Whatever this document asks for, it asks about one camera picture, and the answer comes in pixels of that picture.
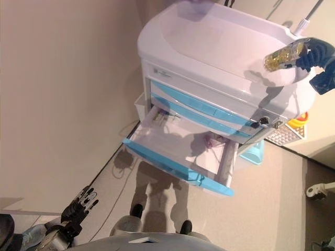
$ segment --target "light blue base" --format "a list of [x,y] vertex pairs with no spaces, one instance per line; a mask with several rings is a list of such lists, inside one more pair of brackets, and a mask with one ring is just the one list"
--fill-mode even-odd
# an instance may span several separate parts
[[255,165],[260,165],[263,162],[264,157],[264,140],[242,153],[240,157]]

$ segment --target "drawer handle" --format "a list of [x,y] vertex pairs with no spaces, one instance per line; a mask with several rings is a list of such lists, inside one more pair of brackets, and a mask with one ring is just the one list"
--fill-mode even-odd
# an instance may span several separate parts
[[211,117],[221,119],[224,121],[228,121],[231,123],[239,124],[242,126],[249,126],[251,127],[252,122],[246,119],[242,119],[236,115],[233,115],[227,111],[221,110],[219,108],[216,108],[213,105],[210,105],[206,102],[203,102],[201,100],[198,100],[190,95],[184,94],[182,92],[179,92],[178,90],[172,89],[170,87],[167,87],[165,85],[162,85],[161,83],[158,83],[156,81],[151,81],[156,87],[158,87],[160,90],[162,90],[164,93],[168,94],[169,96],[173,97],[178,102],[194,109],[199,112],[202,112],[206,115],[209,115]]

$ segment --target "black shoe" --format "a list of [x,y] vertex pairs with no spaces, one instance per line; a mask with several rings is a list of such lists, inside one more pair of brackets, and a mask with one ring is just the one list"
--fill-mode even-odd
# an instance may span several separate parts
[[189,220],[184,221],[182,228],[180,229],[180,234],[189,234],[192,232],[192,222]]

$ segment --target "light blue drawer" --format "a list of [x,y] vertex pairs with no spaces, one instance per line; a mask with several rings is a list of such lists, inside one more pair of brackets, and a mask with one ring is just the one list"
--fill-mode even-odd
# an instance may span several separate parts
[[241,118],[233,113],[230,113],[228,111],[222,110],[220,108],[217,108],[207,102],[204,102],[202,100],[196,99],[190,95],[187,95],[185,93],[182,93],[176,89],[170,88],[166,85],[163,85],[161,83],[158,83],[156,81],[151,81],[151,83],[158,87],[160,90],[162,90],[167,95],[171,96],[178,102],[189,106],[192,109],[195,109],[199,112],[202,112],[206,115],[209,115],[213,118],[217,118],[220,120],[224,120],[230,123],[238,124],[241,126],[247,126],[250,127],[252,122],[249,120],[246,120],[244,118]]
[[201,116],[195,112],[192,112],[189,109],[186,109],[182,106],[179,106],[173,102],[170,102],[162,97],[159,97],[158,95],[152,93],[151,96],[157,100],[158,102],[160,102],[161,104],[163,104],[165,107],[167,107],[168,109],[171,109],[173,111],[175,111],[176,113],[178,113],[180,116],[183,116],[185,118],[188,118],[196,123],[199,123],[205,127],[207,127],[208,129],[212,129],[215,131],[218,131],[220,133],[223,133],[225,136],[236,136],[239,138],[242,138],[242,140],[238,141],[240,143],[244,143],[245,141],[247,141],[249,138],[251,138],[252,136],[249,134],[246,134],[244,132],[240,132],[236,129],[233,129],[231,127],[228,127],[224,124],[218,123],[216,121],[213,121],[211,119],[208,119],[204,116]]
[[147,160],[155,167],[179,178],[187,181],[189,184],[199,186],[222,195],[233,196],[234,191],[200,173],[189,169],[172,159],[169,159],[161,154],[156,153],[130,139],[124,139],[123,143],[134,153]]

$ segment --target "open drawer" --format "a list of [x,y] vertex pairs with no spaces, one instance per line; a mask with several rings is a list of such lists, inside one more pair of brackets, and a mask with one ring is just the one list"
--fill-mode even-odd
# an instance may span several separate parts
[[239,143],[156,106],[124,144],[155,167],[188,183],[233,195],[230,183]]

